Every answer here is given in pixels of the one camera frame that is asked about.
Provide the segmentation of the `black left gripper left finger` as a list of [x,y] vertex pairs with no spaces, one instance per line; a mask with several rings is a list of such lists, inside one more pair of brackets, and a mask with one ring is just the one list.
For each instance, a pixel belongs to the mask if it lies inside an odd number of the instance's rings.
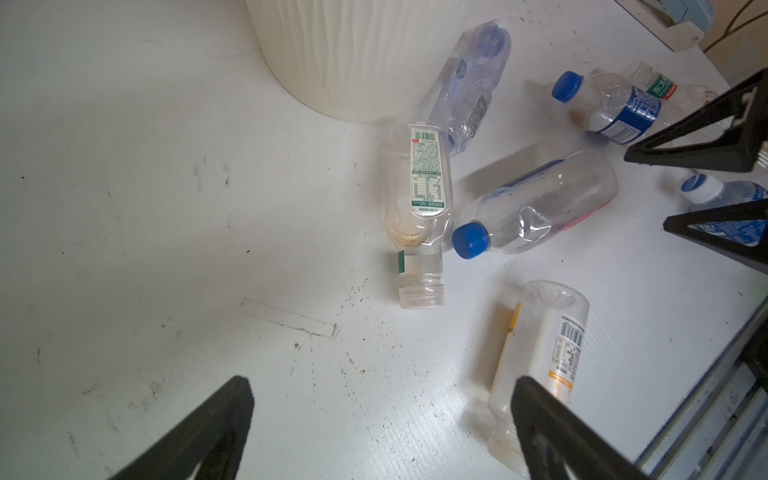
[[250,430],[254,397],[234,376],[115,479],[234,479]]

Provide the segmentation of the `water bottle blue label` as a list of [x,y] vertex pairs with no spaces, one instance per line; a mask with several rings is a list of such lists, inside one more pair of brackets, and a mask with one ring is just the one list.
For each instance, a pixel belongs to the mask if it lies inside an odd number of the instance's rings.
[[[721,182],[715,177],[702,173],[687,178],[681,184],[680,191],[689,201],[691,212],[767,199],[767,190],[754,182]],[[753,247],[761,241],[766,226],[766,220],[747,220],[697,224],[693,225],[693,228]]]

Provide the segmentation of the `small bottle green white label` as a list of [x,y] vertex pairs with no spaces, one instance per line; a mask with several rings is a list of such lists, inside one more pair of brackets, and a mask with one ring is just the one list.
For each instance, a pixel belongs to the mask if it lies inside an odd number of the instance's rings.
[[393,125],[384,206],[385,230],[398,251],[400,306],[443,306],[443,249],[454,201],[450,145],[439,126],[409,120]]

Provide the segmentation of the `clear bottle blue pink label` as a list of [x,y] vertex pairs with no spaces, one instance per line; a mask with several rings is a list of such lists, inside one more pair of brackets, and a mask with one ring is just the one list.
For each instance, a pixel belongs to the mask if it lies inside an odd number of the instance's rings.
[[474,200],[454,226],[451,244],[466,260],[490,250],[522,254],[582,222],[618,192],[616,172],[603,153],[575,152]]

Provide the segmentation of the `clear bottle yellow label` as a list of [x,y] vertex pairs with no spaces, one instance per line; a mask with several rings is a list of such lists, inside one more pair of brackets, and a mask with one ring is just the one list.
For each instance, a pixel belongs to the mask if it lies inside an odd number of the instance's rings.
[[528,469],[511,412],[515,383],[529,376],[564,405],[570,403],[589,307],[577,290],[546,280],[525,283],[515,301],[488,400],[495,419],[488,451],[524,478]]

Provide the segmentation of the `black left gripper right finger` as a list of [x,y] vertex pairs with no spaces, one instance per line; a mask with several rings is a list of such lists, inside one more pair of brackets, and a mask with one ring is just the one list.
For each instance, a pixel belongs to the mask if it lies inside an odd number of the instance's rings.
[[644,479],[646,475],[529,376],[510,402],[532,479]]

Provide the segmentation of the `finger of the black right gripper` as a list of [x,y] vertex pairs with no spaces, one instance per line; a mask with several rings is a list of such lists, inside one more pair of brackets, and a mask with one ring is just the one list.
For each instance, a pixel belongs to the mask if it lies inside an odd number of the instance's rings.
[[726,173],[767,168],[767,70],[628,148],[624,160]]
[[754,245],[746,245],[699,229],[699,226],[709,223],[751,221],[767,223],[766,199],[670,216],[665,219],[663,230],[704,246],[758,272],[766,273],[767,228],[764,228],[760,239]]

